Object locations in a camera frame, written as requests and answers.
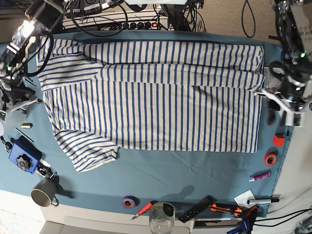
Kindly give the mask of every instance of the striped shirt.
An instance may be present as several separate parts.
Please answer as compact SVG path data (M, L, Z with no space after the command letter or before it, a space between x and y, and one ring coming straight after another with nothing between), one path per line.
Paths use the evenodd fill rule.
M260 46L57 39L39 80L54 136L85 172L119 147L256 152L262 70Z

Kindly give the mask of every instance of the purple tape roll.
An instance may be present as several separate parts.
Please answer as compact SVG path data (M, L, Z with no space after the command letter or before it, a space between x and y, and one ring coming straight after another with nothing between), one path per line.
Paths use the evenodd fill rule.
M132 208L136 206L135 198L133 196L125 196L122 199L122 205L125 208Z

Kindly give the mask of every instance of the red tape roll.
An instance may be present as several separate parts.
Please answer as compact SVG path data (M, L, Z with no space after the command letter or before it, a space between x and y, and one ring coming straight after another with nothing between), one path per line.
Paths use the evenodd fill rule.
M277 161L277 157L276 157L276 154L275 153L268 153L264 156L264 159L263 159L265 165L267 165L268 167L271 167L273 166L276 161Z

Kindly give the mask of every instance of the red screwdriver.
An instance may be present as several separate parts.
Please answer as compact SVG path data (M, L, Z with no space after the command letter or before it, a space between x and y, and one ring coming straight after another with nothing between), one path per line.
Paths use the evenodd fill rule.
M147 203L135 216L132 217L131 220L134 220L135 218L139 217L140 215L144 214L146 211L148 211L157 201L151 201Z

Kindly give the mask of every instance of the gray mug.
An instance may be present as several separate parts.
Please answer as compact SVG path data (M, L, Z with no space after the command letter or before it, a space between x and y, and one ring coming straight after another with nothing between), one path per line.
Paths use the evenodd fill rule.
M58 206L59 201L55 197L57 187L52 179L44 179L40 181L30 192L30 196L33 201L42 207L48 207L50 205Z

